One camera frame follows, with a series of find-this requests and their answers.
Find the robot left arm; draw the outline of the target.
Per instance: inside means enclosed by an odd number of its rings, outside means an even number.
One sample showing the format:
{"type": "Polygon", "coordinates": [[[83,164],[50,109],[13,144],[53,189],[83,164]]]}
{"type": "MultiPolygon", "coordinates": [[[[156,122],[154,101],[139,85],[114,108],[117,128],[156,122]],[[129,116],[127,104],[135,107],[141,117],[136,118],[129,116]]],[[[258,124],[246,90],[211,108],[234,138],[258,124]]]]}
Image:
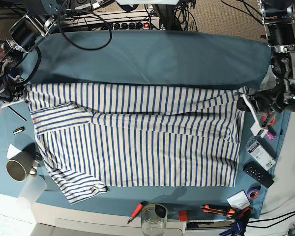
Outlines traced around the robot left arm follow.
{"type": "Polygon", "coordinates": [[[259,90],[240,94],[237,108],[261,114],[295,112],[295,1],[261,0],[258,5],[270,65],[259,90]]]}

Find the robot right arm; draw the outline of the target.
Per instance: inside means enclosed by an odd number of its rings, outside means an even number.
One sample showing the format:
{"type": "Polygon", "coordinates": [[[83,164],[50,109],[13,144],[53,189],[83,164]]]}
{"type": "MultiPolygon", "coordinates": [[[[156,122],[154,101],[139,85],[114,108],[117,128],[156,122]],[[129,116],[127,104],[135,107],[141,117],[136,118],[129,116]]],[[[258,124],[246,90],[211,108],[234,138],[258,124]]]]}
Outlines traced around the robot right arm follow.
{"type": "Polygon", "coordinates": [[[22,0],[26,13],[11,27],[10,39],[0,44],[0,108],[24,101],[26,84],[34,77],[42,55],[38,45],[56,28],[60,0],[22,0]],[[37,62],[23,79],[20,65],[32,51],[37,62]]]}

